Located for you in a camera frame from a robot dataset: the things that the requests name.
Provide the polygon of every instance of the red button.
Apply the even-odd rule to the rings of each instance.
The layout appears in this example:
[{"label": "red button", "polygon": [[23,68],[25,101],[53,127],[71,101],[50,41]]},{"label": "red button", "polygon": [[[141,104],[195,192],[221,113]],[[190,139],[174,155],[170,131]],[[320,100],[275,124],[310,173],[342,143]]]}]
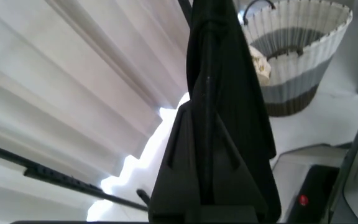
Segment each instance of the red button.
[{"label": "red button", "polygon": [[302,206],[307,206],[309,204],[309,199],[308,197],[304,196],[304,195],[301,195],[299,196],[299,203],[302,205]]}]

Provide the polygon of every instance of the basket handle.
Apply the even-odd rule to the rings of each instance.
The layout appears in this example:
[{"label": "basket handle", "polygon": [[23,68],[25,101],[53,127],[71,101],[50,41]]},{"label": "basket handle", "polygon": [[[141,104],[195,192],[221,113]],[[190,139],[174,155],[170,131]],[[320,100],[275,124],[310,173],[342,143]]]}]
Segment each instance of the basket handle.
[{"label": "basket handle", "polygon": [[267,60],[270,60],[271,58],[278,57],[279,55],[287,54],[289,52],[297,52],[298,56],[303,55],[303,48],[299,47],[297,45],[291,45],[288,47],[283,47],[281,49],[276,50],[271,55],[267,56]]},{"label": "basket handle", "polygon": [[270,4],[270,7],[272,7],[272,9],[276,9],[276,7],[274,6],[274,3],[272,3],[270,0],[253,0],[252,2],[250,2],[248,4],[248,6],[246,7],[246,10],[244,11],[244,15],[242,16],[242,20],[244,21],[245,26],[248,25],[248,20],[246,18],[247,12],[248,12],[249,8],[251,8],[251,6],[253,4],[255,4],[255,2],[257,2],[257,1],[267,1]]}]

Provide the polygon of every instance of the basket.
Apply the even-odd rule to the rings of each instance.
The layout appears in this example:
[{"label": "basket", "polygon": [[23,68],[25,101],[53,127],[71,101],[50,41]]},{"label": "basket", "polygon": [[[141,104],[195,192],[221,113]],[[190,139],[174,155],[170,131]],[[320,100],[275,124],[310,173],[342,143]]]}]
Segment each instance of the basket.
[{"label": "basket", "polygon": [[345,5],[288,0],[244,12],[248,43],[267,57],[270,83],[261,86],[270,116],[288,116],[306,108],[352,20]]}]

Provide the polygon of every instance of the laundry basket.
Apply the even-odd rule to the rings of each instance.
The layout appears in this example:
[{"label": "laundry basket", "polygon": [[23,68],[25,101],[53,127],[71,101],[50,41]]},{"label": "laundry basket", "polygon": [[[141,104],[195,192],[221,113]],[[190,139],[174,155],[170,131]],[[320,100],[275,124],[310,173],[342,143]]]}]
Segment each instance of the laundry basket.
[{"label": "laundry basket", "polygon": [[244,12],[244,35],[272,68],[270,83],[261,86],[268,114],[288,116],[310,104],[352,11],[327,1],[268,1],[269,6],[246,17],[256,1]]}]

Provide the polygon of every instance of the black garment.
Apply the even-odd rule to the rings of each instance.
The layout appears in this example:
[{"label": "black garment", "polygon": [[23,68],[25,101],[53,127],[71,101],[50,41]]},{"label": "black garment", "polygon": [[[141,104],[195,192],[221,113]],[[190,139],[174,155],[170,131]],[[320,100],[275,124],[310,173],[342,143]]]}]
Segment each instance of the black garment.
[{"label": "black garment", "polygon": [[[216,130],[206,119],[206,97],[211,97],[213,112],[223,120],[268,203],[263,221],[277,221],[281,206],[269,163],[276,155],[273,134],[231,0],[194,0],[186,72],[196,147],[208,148],[211,143],[204,139],[208,139],[208,130],[210,134]],[[212,83],[211,95],[206,94],[207,80]]]}]

